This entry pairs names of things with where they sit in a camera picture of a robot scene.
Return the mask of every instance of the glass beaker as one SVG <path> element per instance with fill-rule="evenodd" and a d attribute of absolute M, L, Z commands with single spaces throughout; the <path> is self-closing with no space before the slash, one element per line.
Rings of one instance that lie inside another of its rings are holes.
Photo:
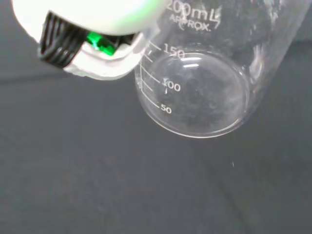
<path fill-rule="evenodd" d="M 187 137 L 216 137 L 258 106 L 312 0 L 170 0 L 135 69 L 147 114 Z"/>

